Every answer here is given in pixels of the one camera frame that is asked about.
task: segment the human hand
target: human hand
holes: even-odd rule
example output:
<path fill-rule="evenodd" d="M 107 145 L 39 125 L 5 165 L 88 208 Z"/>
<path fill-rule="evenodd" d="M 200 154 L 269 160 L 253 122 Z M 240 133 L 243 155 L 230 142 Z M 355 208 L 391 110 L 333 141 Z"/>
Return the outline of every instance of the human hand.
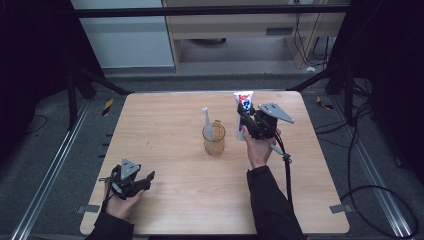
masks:
<path fill-rule="evenodd" d="M 106 206 L 106 213 L 122 220 L 127 220 L 133 207 L 140 201 L 144 190 L 139 191 L 134 197 L 128 197 L 126 200 L 113 195 Z"/>
<path fill-rule="evenodd" d="M 269 144 L 275 145 L 275 138 L 266 140 L 253 139 L 250 137 L 249 130 L 247 130 L 246 126 L 243 126 L 243 138 L 246 141 L 247 156 L 252 169 L 265 166 L 272 152 Z"/>

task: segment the white stick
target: white stick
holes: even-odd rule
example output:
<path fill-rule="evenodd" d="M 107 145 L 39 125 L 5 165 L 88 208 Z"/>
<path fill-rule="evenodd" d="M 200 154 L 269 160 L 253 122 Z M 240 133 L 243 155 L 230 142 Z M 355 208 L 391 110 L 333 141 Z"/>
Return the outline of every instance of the white stick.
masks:
<path fill-rule="evenodd" d="M 212 140 L 212 127 L 211 127 L 211 122 L 209 121 L 209 113 L 208 113 L 208 108 L 204 107 L 202 109 L 203 113 L 205 114 L 205 137 L 208 140 Z"/>

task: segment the robotic hand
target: robotic hand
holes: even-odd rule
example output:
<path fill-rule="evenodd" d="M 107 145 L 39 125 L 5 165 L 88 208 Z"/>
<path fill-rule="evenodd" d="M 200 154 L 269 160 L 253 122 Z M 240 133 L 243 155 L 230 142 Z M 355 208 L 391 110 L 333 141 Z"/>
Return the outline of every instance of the robotic hand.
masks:
<path fill-rule="evenodd" d="M 127 159 L 122 159 L 122 166 L 117 165 L 111 173 L 111 176 L 104 180 L 109 183 L 109 188 L 119 198 L 125 200 L 127 197 L 133 197 L 141 190 L 149 190 L 151 181 L 155 177 L 155 172 L 151 172 L 145 179 L 134 181 L 141 165 L 134 164 Z"/>
<path fill-rule="evenodd" d="M 276 103 L 259 104 L 259 109 L 256 111 L 252 105 L 250 108 L 250 115 L 254 116 L 254 119 L 252 119 L 241 103 L 239 103 L 237 108 L 241 123 L 247 127 L 250 136 L 254 139 L 273 138 L 277 131 L 278 119 L 294 123 L 293 118 L 287 115 Z"/>

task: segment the gray floor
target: gray floor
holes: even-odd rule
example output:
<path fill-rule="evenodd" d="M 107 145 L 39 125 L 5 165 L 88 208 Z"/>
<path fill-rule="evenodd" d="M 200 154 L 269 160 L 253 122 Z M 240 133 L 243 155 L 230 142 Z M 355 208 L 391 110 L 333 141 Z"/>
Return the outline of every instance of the gray floor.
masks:
<path fill-rule="evenodd" d="M 297 69 L 287 51 L 283 39 L 227 39 L 220 45 L 199 44 L 186 41 L 182 64 L 178 73 L 149 73 L 132 78 L 114 77 L 110 80 L 119 86 L 136 92 L 149 91 L 212 91 L 241 89 L 278 89 L 295 86 L 305 81 L 313 73 Z M 328 110 L 317 104 L 316 95 L 333 106 L 338 106 L 342 94 L 327 97 L 322 95 L 325 80 L 302 95 L 314 127 L 342 121 L 337 110 Z M 33 225 L 31 235 L 42 238 L 65 239 L 65 236 L 82 237 L 79 225 L 82 215 L 76 213 L 80 205 L 85 205 L 96 181 L 98 171 L 107 151 L 112 134 L 119 118 L 125 96 L 119 96 L 103 86 L 94 84 L 97 90 L 95 100 L 89 100 L 87 116 L 81 130 L 73 142 L 66 161 L 55 180 L 46 202 Z M 105 102 L 114 99 L 108 116 L 101 116 Z M 79 106 L 87 100 L 79 99 Z M 356 97 L 355 104 L 360 106 L 365 99 Z M 66 92 L 59 92 L 41 101 L 37 115 L 29 126 L 21 142 L 16 146 L 9 163 L 0 172 L 0 239 L 9 239 L 31 203 L 38 186 L 48 171 L 66 133 L 68 110 Z M 319 128 L 320 132 L 331 129 L 340 123 Z M 347 127 L 329 134 L 319 134 L 319 140 L 330 173 L 339 196 L 348 191 L 347 158 L 351 141 Z M 358 121 L 360 143 L 366 149 L 385 186 L 398 193 L 414 210 L 419 220 L 424 221 L 424 189 L 411 170 L 398 168 L 393 154 L 372 113 Z M 361 160 L 361 152 L 354 148 L 351 159 L 352 186 L 370 184 L 368 170 Z M 354 194 L 355 202 L 361 213 L 373 224 L 393 234 L 391 222 L 381 208 L 377 191 L 364 190 Z M 408 211 L 397 203 L 411 230 L 415 229 Z M 346 214 L 350 223 L 348 233 L 339 236 L 312 235 L 312 239 L 387 239 L 358 216 L 357 212 Z M 175 236 L 162 239 L 177 239 Z M 218 237 L 199 237 L 198 239 L 219 239 Z M 419 233 L 415 239 L 424 239 Z"/>

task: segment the glass cup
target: glass cup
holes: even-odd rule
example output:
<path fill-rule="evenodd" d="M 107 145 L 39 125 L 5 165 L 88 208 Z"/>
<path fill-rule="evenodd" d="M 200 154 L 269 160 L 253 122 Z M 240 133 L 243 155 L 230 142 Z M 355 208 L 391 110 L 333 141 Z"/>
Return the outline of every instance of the glass cup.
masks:
<path fill-rule="evenodd" d="M 221 155 L 225 147 L 225 128 L 221 125 L 221 121 L 215 120 L 211 123 L 212 139 L 205 136 L 205 128 L 202 130 L 203 140 L 206 152 L 214 157 Z"/>

